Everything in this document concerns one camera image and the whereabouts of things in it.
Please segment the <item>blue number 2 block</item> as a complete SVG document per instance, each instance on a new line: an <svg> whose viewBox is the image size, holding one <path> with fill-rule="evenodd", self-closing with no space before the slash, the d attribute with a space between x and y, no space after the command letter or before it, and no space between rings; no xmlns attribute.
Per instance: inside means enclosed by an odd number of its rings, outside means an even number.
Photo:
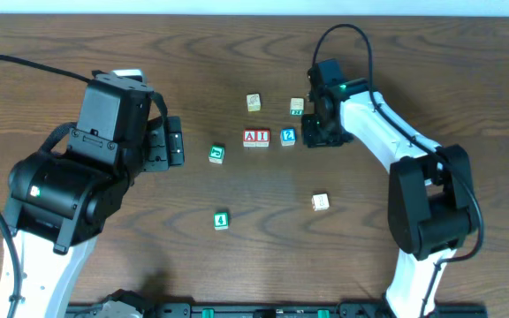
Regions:
<svg viewBox="0 0 509 318"><path fill-rule="evenodd" d="M296 142L296 133L294 128L284 128L280 133L280 142L282 147L293 146Z"/></svg>

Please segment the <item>red letter I block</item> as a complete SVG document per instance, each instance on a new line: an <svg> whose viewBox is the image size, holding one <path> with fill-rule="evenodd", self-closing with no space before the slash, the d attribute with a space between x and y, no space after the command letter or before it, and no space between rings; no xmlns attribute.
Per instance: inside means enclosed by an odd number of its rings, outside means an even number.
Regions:
<svg viewBox="0 0 509 318"><path fill-rule="evenodd" d="M259 148L267 148L270 145L270 131L263 129L257 130L255 145Z"/></svg>

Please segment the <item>red letter A block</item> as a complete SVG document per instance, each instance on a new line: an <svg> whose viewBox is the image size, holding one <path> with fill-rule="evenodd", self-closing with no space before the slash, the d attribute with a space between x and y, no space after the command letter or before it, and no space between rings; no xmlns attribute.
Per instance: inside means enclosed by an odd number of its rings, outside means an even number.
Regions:
<svg viewBox="0 0 509 318"><path fill-rule="evenodd" d="M256 146L256 130L246 129L243 132L243 146L245 148L254 148Z"/></svg>

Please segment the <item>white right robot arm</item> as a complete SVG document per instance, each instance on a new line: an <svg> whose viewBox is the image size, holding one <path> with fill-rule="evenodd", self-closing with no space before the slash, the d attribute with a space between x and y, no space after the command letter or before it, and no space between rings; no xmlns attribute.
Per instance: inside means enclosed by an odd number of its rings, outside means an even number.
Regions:
<svg viewBox="0 0 509 318"><path fill-rule="evenodd" d="M360 140L389 175L388 224L399 248L391 284L377 317L474 315L468 307L438 307L435 294L445 267L466 261L481 243L458 255L468 235L483 233L470 161L464 148L443 147L406 123L365 79L314 78L302 118L304 143L335 146Z"/></svg>

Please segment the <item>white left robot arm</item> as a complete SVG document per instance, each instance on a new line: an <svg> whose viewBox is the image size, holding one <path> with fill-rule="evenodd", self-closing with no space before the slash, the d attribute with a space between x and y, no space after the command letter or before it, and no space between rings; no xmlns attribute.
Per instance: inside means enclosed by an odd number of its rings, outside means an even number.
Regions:
<svg viewBox="0 0 509 318"><path fill-rule="evenodd" d="M14 316L65 316L106 219L120 210L136 177L184 161L179 117L148 121L133 144L75 122L57 127L9 175L4 220L12 244L4 249L0 317L15 282L21 287Z"/></svg>

